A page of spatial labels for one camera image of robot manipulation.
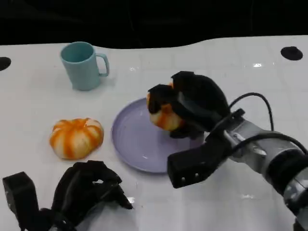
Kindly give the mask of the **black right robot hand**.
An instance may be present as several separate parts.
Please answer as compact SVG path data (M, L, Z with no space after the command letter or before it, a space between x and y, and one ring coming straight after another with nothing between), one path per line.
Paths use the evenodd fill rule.
M211 78L191 71L171 78L168 85L150 88L146 97L150 121L171 138L195 140L231 113L225 94Z

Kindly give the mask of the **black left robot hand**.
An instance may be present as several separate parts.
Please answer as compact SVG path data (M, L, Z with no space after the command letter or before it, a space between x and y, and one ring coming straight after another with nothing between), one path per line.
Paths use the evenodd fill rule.
M79 225L101 202L116 203L133 209L120 187L122 179L103 161L76 162L61 177L54 193L51 210Z

